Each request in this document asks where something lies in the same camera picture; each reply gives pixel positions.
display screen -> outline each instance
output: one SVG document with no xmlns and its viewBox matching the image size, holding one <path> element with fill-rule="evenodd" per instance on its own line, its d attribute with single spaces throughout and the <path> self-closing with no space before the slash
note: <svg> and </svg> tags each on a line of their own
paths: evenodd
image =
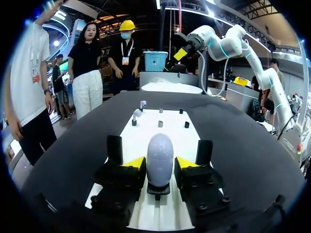
<svg viewBox="0 0 311 233">
<path fill-rule="evenodd" d="M 68 62 L 65 62 L 65 63 L 61 64 L 59 66 L 59 69 L 60 69 L 61 72 L 67 71 L 67 69 L 68 69 Z"/>
</svg>

hand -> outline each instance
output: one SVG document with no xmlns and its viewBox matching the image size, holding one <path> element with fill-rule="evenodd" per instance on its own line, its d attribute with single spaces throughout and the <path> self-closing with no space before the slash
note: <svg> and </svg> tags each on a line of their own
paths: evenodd
<svg viewBox="0 0 311 233">
<path fill-rule="evenodd" d="M 51 115 L 54 109 L 54 102 L 49 92 L 45 94 L 45 104 L 48 108 L 49 115 Z"/>
<path fill-rule="evenodd" d="M 139 72 L 138 72 L 138 69 L 136 67 L 133 69 L 132 75 L 135 75 L 135 78 L 138 78 Z"/>
<path fill-rule="evenodd" d="M 21 134 L 22 127 L 15 113 L 9 114 L 7 116 L 7 119 L 8 119 L 9 127 L 10 127 L 13 138 L 17 141 L 20 141 L 21 139 L 23 139 L 23 135 Z"/>
<path fill-rule="evenodd" d="M 122 76 L 123 76 L 122 70 L 117 69 L 117 70 L 116 70 L 116 76 L 117 76 L 118 79 L 121 79 Z"/>
</svg>

lanyard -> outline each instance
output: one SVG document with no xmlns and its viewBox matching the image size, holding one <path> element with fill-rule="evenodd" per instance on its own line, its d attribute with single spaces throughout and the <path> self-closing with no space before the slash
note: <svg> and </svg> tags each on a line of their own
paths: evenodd
<svg viewBox="0 0 311 233">
<path fill-rule="evenodd" d="M 131 55 L 131 51 L 132 51 L 132 48 L 133 48 L 133 45 L 134 45 L 134 40 L 132 40 L 132 46 L 131 46 L 131 48 L 130 48 L 130 50 L 129 50 L 129 52 L 128 52 L 128 54 L 127 54 L 127 57 L 130 57 L 130 55 Z M 122 51 L 122 57 L 124 57 L 124 53 L 123 53 L 123 43 L 121 43 L 121 51 Z"/>
</svg>

black table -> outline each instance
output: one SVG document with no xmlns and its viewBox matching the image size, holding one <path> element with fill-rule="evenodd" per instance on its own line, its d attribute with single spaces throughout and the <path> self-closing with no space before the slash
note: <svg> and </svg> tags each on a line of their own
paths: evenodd
<svg viewBox="0 0 311 233">
<path fill-rule="evenodd" d="M 206 95 L 123 92 L 77 121 L 40 158 L 23 186 L 31 204 L 43 193 L 56 208 L 85 203 L 93 174 L 106 160 L 106 137 L 120 135 L 141 100 L 147 109 L 189 114 L 201 139 L 213 141 L 212 163 L 233 207 L 264 210 L 282 194 L 288 210 L 305 184 L 288 152 L 264 127 L 218 98 Z"/>
</svg>

white wide-leg pants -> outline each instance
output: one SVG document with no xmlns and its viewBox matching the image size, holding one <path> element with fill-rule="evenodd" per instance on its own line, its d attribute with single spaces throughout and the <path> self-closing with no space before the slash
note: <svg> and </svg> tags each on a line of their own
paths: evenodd
<svg viewBox="0 0 311 233">
<path fill-rule="evenodd" d="M 72 94 L 77 120 L 101 105 L 103 82 L 99 70 L 93 70 L 76 77 L 72 84 Z"/>
</svg>

